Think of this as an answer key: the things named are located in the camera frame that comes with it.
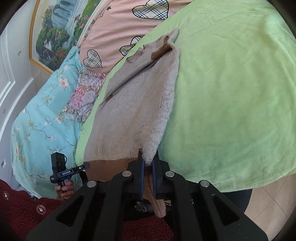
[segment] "floral print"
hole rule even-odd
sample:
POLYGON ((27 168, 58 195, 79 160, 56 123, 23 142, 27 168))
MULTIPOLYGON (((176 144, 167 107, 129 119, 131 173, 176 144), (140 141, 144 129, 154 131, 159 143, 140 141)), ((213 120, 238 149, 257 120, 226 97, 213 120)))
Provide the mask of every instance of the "floral print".
MULTIPOLYGON (((78 83, 78 48, 73 47, 61 67, 48 79, 18 115, 12 126, 11 157, 16 180, 38 198, 55 198, 51 154, 63 153, 67 168, 75 167, 75 148, 81 123, 64 119, 59 113, 78 83)), ((71 178, 77 188, 79 175, 71 178)))
POLYGON ((81 70, 76 90, 61 114, 65 118, 77 119, 82 123, 85 122, 101 92, 105 77, 106 75, 104 74, 94 74, 81 70))

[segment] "picture frame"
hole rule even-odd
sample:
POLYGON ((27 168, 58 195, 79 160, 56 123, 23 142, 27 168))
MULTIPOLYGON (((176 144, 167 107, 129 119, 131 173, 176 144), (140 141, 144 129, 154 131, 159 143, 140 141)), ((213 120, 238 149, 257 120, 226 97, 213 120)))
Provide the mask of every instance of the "picture frame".
POLYGON ((100 1, 37 0, 30 25, 29 60, 52 74, 79 44, 100 1))

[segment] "ruffled floral pillowcase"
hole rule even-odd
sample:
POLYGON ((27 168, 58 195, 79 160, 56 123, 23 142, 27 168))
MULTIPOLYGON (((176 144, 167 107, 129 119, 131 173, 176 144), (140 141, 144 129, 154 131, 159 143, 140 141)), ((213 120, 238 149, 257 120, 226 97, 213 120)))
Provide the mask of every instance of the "ruffled floral pillowcase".
POLYGON ((77 119, 84 123, 102 90, 105 77, 105 74, 95 74, 87 70, 80 70, 77 87, 70 101, 61 111, 61 115, 67 119, 77 119))

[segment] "metal rivet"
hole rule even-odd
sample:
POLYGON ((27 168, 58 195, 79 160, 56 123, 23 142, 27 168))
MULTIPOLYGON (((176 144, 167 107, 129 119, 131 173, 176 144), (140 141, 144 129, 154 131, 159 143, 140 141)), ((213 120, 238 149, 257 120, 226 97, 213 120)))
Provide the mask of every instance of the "metal rivet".
POLYGON ((89 181, 89 182, 87 183, 87 186, 88 186, 89 188, 93 188, 93 187, 95 187, 95 186, 96 186, 96 181, 89 181))
POLYGON ((201 186, 204 187, 204 188, 207 188, 207 187, 210 185, 210 183, 209 183, 207 180, 202 180, 202 181, 200 182, 200 184, 201 184, 201 186))
POLYGON ((166 175, 167 177, 173 177, 173 176, 175 175, 175 173, 172 172, 172 171, 167 171, 167 172, 165 173, 165 175, 166 175))
POLYGON ((43 205, 38 205, 36 207, 36 210, 37 212, 40 214, 40 215, 45 215, 46 214, 46 208, 43 206, 43 205))
POLYGON ((8 192, 4 191, 4 192, 2 193, 2 195, 3 195, 3 198, 4 198, 4 199, 6 199, 6 200, 9 200, 9 199, 10 199, 10 195, 9 195, 8 192))
POLYGON ((123 175, 124 177, 130 177, 130 176, 131 176, 131 172, 130 172, 130 171, 124 171, 124 172, 122 173, 122 175, 123 175))

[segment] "white wall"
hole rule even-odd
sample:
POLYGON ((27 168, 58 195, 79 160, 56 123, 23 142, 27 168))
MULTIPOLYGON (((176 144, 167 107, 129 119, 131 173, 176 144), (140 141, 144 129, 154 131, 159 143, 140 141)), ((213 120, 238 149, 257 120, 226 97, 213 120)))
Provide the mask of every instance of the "white wall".
POLYGON ((12 175, 10 136, 13 121, 36 95, 29 62, 29 32, 36 0, 28 0, 0 37, 0 179, 17 189, 12 175))

